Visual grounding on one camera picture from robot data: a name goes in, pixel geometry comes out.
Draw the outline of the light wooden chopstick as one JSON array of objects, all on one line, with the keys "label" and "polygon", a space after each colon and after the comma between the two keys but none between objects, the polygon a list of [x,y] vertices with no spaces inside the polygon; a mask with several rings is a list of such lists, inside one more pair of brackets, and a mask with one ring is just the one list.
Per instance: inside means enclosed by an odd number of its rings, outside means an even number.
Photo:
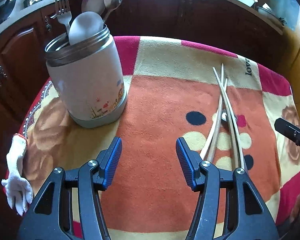
[{"label": "light wooden chopstick", "polygon": [[238,126],[236,123],[234,111],[232,109],[229,97],[226,93],[226,90],[224,88],[223,83],[221,82],[217,70],[215,67],[213,67],[213,72],[215,75],[215,78],[217,80],[217,83],[219,85],[219,90],[222,96],[222,99],[224,101],[225,105],[225,110],[226,110],[226,118],[228,122],[228,128],[230,131],[230,138],[231,138],[231,145],[232,145],[232,152],[234,156],[234,162],[235,162],[235,168],[240,168],[243,171],[247,172],[247,167],[245,165],[245,159],[241,147],[241,140],[239,137],[239,131],[238,131]]}]

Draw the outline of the thin wooden chopstick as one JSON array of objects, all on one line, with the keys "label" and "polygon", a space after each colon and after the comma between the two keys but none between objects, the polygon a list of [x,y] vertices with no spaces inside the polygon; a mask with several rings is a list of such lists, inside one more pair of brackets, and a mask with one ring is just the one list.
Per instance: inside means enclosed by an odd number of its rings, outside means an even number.
[{"label": "thin wooden chopstick", "polygon": [[215,122],[216,122],[216,115],[217,113],[215,113],[212,117],[212,120],[213,120],[213,124],[211,126],[211,129],[209,131],[209,135],[206,139],[206,142],[205,142],[205,145],[203,146],[201,152],[200,152],[200,157],[203,159],[203,160],[206,160],[207,158],[207,153],[209,151],[209,147],[210,147],[210,144],[211,144],[211,140],[212,140],[212,134],[213,134],[213,130],[215,129]]}]

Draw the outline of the white plastic rice spoon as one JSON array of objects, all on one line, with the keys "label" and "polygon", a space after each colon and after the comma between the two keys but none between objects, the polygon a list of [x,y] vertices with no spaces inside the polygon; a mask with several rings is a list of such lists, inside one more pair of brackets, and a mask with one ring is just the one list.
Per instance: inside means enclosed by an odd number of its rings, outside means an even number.
[{"label": "white plastic rice spoon", "polygon": [[93,11],[79,14],[73,21],[69,31],[70,45],[91,38],[103,29],[101,16]]}]

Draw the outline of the silver metal fork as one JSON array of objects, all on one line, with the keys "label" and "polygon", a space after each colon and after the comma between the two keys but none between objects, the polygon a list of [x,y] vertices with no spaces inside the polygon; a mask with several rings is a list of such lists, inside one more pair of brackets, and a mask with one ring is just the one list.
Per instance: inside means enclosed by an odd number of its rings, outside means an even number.
[{"label": "silver metal fork", "polygon": [[50,18],[56,18],[60,24],[63,24],[67,35],[69,35],[70,21],[72,20],[69,0],[55,0],[55,14]]}]

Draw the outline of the brown wooden chopstick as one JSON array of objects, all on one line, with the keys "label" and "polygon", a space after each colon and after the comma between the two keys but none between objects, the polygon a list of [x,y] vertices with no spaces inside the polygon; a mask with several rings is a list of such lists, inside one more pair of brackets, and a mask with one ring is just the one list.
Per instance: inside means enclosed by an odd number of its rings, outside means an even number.
[{"label": "brown wooden chopstick", "polygon": [[209,151],[207,153],[207,158],[206,158],[207,161],[209,161],[211,163],[213,162],[213,159],[215,156],[218,134],[219,134],[219,129],[220,129],[220,125],[221,125],[222,110],[223,110],[223,98],[220,95],[218,109],[217,109],[217,115],[216,115],[215,129],[213,130],[212,140],[211,140],[211,144],[210,144]]}]

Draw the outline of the dark handled metal spoon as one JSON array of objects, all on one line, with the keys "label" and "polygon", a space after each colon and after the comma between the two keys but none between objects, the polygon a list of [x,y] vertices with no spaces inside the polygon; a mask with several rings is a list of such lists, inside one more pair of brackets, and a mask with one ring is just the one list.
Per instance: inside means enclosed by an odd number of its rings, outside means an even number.
[{"label": "dark handled metal spoon", "polygon": [[102,15],[105,8],[104,0],[83,0],[81,4],[81,12],[92,11]]}]

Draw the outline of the white knitted glove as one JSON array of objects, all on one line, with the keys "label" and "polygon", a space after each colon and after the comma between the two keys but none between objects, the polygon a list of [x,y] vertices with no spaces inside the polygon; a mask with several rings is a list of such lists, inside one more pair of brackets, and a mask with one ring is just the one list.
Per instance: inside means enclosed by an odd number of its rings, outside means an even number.
[{"label": "white knitted glove", "polygon": [[29,181],[22,177],[23,158],[27,150],[26,138],[16,133],[12,138],[9,152],[6,155],[8,177],[2,179],[8,205],[15,209],[18,215],[23,216],[33,201],[33,189]]}]

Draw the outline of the colourful patterned towel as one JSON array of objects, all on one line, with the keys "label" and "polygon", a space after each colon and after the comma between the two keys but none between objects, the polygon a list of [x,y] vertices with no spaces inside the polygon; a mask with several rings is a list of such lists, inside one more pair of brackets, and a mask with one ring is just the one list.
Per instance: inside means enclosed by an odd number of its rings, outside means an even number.
[{"label": "colourful patterned towel", "polygon": [[23,174],[37,193],[52,169],[80,167],[122,139],[112,184],[100,193],[112,239],[184,239],[198,195],[184,179],[175,142],[201,151],[217,111],[213,67],[227,93],[249,176],[276,224],[297,213],[300,147],[274,130],[277,118],[299,125],[289,82],[245,57],[206,45],[158,37],[115,38],[128,92],[120,119],[95,129],[78,126],[52,83],[35,99],[20,130],[27,140]]}]

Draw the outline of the white steel utensil jar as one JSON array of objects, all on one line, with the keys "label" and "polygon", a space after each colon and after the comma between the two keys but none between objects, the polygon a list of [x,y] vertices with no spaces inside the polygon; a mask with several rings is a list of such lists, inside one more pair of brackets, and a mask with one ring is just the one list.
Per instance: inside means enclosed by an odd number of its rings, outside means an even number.
[{"label": "white steel utensil jar", "polygon": [[115,122],[127,102],[122,66],[108,27],[70,45],[66,33],[45,47],[47,71],[71,118],[84,128]]}]

